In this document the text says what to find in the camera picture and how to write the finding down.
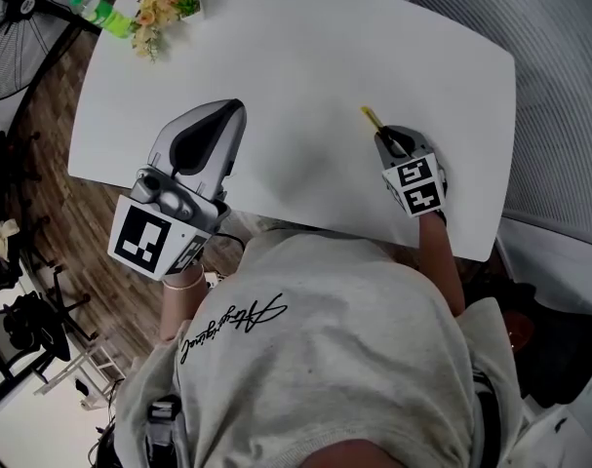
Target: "wooden floor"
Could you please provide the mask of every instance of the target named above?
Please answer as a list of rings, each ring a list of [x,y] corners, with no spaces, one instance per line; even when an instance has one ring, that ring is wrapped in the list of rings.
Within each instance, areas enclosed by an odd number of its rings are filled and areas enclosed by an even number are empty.
[[[127,369],[134,357],[146,356],[156,340],[161,286],[135,274],[106,253],[116,201],[126,190],[67,173],[72,124],[95,44],[94,36],[82,33],[46,74],[20,120],[19,135],[42,134],[31,153],[31,163],[42,175],[42,181],[29,182],[25,187],[33,201],[30,215],[47,215],[51,219],[36,244],[46,258],[65,268],[63,290],[68,303],[81,293],[92,297],[76,319],[87,332],[107,332],[115,360]],[[248,241],[279,223],[261,216],[233,213],[222,230]],[[415,266],[413,251],[389,249],[402,263]],[[207,270],[228,275],[236,270],[240,257],[236,243],[214,238],[206,247],[203,263]],[[458,266],[467,280],[479,264],[460,261]],[[48,284],[50,273],[39,274]]]

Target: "bottle cap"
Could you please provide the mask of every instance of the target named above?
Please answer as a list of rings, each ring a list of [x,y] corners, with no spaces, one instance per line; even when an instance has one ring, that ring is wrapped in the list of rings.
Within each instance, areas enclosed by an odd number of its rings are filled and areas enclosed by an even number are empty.
[[[72,7],[76,7],[78,5],[81,5],[81,2],[83,2],[83,0],[70,0],[70,5]]]

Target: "plastic bottle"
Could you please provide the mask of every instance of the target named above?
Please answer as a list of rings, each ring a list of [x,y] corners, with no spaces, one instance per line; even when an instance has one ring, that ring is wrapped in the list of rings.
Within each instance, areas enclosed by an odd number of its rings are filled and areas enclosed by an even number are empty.
[[[119,38],[127,38],[131,34],[132,19],[114,10],[104,0],[72,0],[70,5],[77,9],[84,20],[106,29]]]

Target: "corrugated wall panel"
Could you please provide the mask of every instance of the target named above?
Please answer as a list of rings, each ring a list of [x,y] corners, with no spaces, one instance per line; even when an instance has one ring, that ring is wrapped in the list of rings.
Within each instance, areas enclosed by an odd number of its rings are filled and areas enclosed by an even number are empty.
[[[509,51],[517,125],[504,213],[592,243],[592,0],[414,0]]]

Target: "forearm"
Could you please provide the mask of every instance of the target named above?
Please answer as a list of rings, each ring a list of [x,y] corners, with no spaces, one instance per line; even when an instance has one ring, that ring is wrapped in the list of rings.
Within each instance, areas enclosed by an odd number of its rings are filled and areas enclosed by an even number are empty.
[[[166,285],[163,287],[159,336],[163,341],[169,341],[175,338],[183,321],[193,319],[196,315],[202,300],[207,296],[208,288],[200,264],[189,267],[175,276],[168,276],[165,282],[173,288],[194,285],[185,290],[174,290]]]
[[[464,293],[448,231],[433,213],[419,216],[419,271],[443,294],[455,317],[464,312]]]

